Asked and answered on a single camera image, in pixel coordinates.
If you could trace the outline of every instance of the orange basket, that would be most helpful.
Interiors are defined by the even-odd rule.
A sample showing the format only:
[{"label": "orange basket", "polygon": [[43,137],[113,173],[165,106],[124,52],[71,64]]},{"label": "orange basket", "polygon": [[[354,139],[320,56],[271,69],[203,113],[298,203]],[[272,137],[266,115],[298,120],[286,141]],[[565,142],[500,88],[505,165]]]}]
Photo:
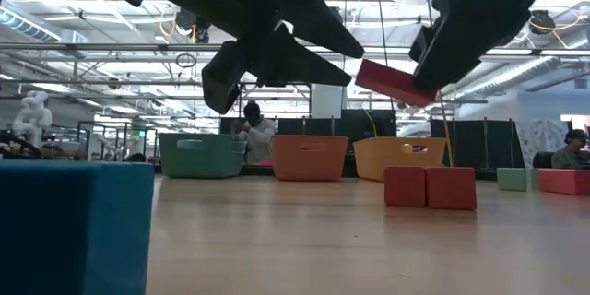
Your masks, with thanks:
[{"label": "orange basket", "polygon": [[348,137],[276,135],[271,141],[275,176],[284,181],[338,181]]},{"label": "orange basket", "polygon": [[353,146],[359,177],[382,182],[387,166],[441,167],[446,139],[373,137]]}]

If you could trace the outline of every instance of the yellow basket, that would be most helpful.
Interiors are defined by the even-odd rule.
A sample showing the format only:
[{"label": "yellow basket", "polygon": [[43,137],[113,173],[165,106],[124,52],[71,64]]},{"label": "yellow basket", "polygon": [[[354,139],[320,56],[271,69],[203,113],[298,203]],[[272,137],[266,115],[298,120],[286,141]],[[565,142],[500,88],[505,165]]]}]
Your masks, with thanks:
[{"label": "yellow basket", "polygon": [[382,182],[387,166],[441,167],[446,139],[373,137],[353,146],[359,177]]}]

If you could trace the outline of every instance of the ceiling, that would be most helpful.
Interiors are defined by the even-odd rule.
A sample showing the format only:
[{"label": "ceiling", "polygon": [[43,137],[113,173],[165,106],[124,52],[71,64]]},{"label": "ceiling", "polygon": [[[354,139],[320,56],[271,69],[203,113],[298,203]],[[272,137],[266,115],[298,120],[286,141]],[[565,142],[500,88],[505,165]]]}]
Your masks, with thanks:
[{"label": "ceiling", "polygon": [[[585,3],[587,0],[537,0],[534,4],[535,9],[546,9],[558,22],[558,27],[564,27],[572,24],[576,25],[571,29],[565,30],[563,36],[574,34],[577,30],[583,29],[584,25],[589,24],[586,20]],[[326,0],[329,6],[337,6],[341,15],[346,21],[350,33],[364,47],[408,47],[413,42],[418,33],[420,24],[418,17],[425,24],[428,24],[429,9],[426,0]],[[177,6],[166,0],[146,0],[141,7],[133,7],[123,0],[3,0],[2,7],[8,9],[20,16],[34,22],[38,26],[50,31],[51,33],[64,36],[67,32],[76,32],[83,36],[82,40],[88,43],[137,43],[137,44],[188,44],[191,43],[191,36],[184,36],[176,30],[172,21],[179,10]],[[221,44],[224,41],[233,38],[227,33],[212,27],[209,30],[209,44]],[[7,26],[0,25],[0,42],[39,42],[22,32],[11,29]],[[515,41],[508,45],[510,48],[543,48],[556,44],[557,39],[549,34],[547,36],[537,36],[528,34],[524,29],[523,33]],[[47,71],[34,70],[28,74],[37,76],[42,79],[69,80],[74,79],[75,63],[66,61],[72,57],[64,57],[64,61],[46,61],[48,58],[56,60],[63,54],[56,52],[12,52],[17,53],[35,63],[43,63],[55,69],[53,75],[48,75]],[[105,80],[118,77],[121,80],[146,81],[142,86],[126,86],[120,88],[108,88],[106,86],[70,86],[70,88],[83,93],[85,97],[96,96],[96,98],[85,98],[92,101],[87,103],[89,107],[102,109],[111,106],[124,106],[127,108],[138,109],[138,112],[145,115],[154,115],[162,113],[179,113],[183,109],[191,110],[200,116],[218,116],[211,112],[202,101],[202,89],[196,85],[175,87],[153,86],[150,81],[194,81],[200,82],[200,70],[211,58],[214,52],[189,52],[196,60],[196,65],[191,68],[181,68],[175,61],[175,57],[180,53],[141,53],[141,52],[87,52],[89,58],[101,59],[97,62],[78,62],[77,74],[88,71],[84,74],[86,80]],[[5,53],[0,54],[0,65],[10,63],[11,65],[22,64],[22,59],[15,59]],[[142,58],[142,62],[133,62],[130,60],[126,63],[118,62],[117,58],[127,56],[131,58]],[[335,65],[343,67],[349,74],[355,75],[359,66],[359,60],[346,59],[340,57],[331,60]],[[385,64],[383,56],[377,56],[376,61]],[[167,64],[162,63],[162,59],[168,59]],[[413,72],[416,64],[404,57],[389,56],[387,64],[398,69]],[[506,65],[508,62],[502,61],[484,62],[476,68],[467,78],[483,77],[494,75],[494,71],[499,66]],[[254,77],[246,75],[244,82],[253,82]],[[266,116],[302,116],[307,115],[305,112],[309,109],[308,87],[286,87],[286,88],[257,88],[248,90],[248,98],[267,100],[261,102],[262,109]],[[153,103],[143,99],[132,99],[133,96],[149,94],[154,99],[165,100],[167,98],[183,97],[194,100],[177,100],[171,105],[165,105],[164,109],[155,106]],[[114,100],[108,96],[128,96],[129,99]],[[373,108],[389,109],[391,103],[387,97],[371,93],[363,88],[351,84],[348,87],[349,106],[352,108]],[[129,115],[130,113],[117,112],[115,108],[109,109],[114,114]]]}]

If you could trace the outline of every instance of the man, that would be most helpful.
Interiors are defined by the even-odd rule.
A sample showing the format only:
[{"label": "man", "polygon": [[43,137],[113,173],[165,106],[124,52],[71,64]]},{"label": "man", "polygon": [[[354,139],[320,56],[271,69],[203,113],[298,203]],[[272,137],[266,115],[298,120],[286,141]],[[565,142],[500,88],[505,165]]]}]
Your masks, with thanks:
[{"label": "man", "polygon": [[584,130],[575,129],[565,136],[565,146],[555,152],[551,157],[551,167],[554,169],[581,170],[587,169],[590,165],[590,152],[582,151],[586,146],[588,136]]},{"label": "man", "polygon": [[277,125],[261,116],[260,106],[255,102],[250,102],[243,108],[243,115],[246,122],[231,124],[231,132],[235,139],[248,142],[248,164],[255,165],[271,160],[270,140]]}]

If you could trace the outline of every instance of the blue foam block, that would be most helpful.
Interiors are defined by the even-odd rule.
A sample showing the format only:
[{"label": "blue foam block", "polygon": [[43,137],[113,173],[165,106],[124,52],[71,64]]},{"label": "blue foam block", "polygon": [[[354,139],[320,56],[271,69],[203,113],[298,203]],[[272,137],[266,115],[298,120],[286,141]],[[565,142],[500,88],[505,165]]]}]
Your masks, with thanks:
[{"label": "blue foam block", "polygon": [[143,295],[154,168],[0,161],[0,294]]}]

